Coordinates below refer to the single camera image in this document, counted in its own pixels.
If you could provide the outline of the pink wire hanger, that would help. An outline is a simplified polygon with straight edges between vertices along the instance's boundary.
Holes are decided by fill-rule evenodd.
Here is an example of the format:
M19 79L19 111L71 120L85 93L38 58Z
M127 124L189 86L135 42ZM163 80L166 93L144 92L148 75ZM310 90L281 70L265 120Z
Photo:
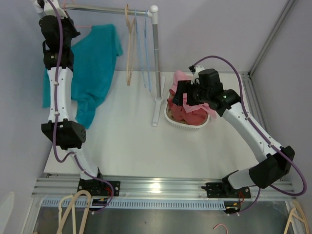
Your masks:
M70 0L70 2L71 2L72 5L76 5L77 4L75 0ZM63 9L67 10L67 8L66 8L67 5L68 5L68 0L64 0L63 4L62 4ZM76 24L76 28L80 28L80 29L82 29L82 28L92 28L92 27L93 27L92 25L78 25L78 24Z

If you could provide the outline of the teal t shirt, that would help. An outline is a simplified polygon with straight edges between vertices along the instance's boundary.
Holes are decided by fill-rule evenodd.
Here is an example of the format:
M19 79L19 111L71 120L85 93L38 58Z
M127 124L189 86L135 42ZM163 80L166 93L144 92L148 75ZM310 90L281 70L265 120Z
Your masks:
M88 129L96 109L106 99L116 61L123 50L114 25L93 26L90 33L72 46L74 72L71 99L78 104L76 120Z

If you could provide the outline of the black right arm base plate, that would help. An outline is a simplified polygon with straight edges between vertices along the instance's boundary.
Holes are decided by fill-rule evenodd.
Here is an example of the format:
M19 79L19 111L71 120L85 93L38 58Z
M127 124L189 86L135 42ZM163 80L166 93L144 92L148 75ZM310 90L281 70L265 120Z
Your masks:
M233 189L222 182L207 182L201 188L206 191L208 198L251 198L249 187Z

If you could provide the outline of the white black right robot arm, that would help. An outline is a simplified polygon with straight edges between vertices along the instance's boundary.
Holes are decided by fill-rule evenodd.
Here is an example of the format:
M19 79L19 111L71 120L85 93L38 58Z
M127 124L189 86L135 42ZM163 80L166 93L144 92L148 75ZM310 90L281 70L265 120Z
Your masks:
M253 152L258 164L232 172L222 179L225 196L233 197L243 187L265 189L290 172L293 148L274 141L253 116L244 112L241 97L233 89L223 88L217 70L202 70L195 81L178 81L173 103L177 106L207 103L236 129Z

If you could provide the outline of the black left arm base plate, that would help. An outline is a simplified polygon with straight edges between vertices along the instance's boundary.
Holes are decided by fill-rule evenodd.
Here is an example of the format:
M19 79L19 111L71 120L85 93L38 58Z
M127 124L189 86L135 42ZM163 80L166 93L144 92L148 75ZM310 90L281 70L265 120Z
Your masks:
M86 190L91 196L111 196L112 193L114 196L119 196L120 181L113 180L108 183L111 185L95 179L80 179L77 191Z

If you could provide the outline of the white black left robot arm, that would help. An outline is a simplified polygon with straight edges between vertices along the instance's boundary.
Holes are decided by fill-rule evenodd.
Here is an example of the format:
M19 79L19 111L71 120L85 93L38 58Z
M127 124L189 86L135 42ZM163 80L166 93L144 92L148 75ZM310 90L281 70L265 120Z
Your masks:
M53 15L39 20L43 42L44 65L50 84L50 113L41 130L53 144L57 162L71 157L80 169L79 190L101 195L105 190L99 168L85 156L82 148L86 129L74 121L71 104L71 84L74 70L74 53L71 41L80 35L68 18Z

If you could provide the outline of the beige wooden hanger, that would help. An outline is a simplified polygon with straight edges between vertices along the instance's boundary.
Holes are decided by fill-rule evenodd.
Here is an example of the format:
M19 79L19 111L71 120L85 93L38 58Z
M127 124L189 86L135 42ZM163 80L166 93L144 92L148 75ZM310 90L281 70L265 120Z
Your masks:
M125 5L125 21L128 29L128 44L127 44L127 63L126 63L126 84L127 86L131 85L132 74L133 74L133 66L135 59L135 51L136 51L136 19L129 19L129 5Z

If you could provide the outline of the light pink t shirt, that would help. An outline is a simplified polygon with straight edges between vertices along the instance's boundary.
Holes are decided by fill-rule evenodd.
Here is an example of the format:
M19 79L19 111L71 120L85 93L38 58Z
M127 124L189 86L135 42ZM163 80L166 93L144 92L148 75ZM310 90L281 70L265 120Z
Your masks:
M172 96L172 98L176 93L177 83L180 80L191 80L191 77L187 76L182 71L175 71L174 78L173 78L173 84L172 84L171 88L169 89L169 92L170 92L170 95ZM210 116L212 116L213 118L216 118L216 112L214 110L212 110L207 103L196 105L196 106L190 106L186 103L186 100L187 100L187 95L184 94L182 106L184 107L184 109L187 113L195 111L195 110L203 109L207 113L209 113Z

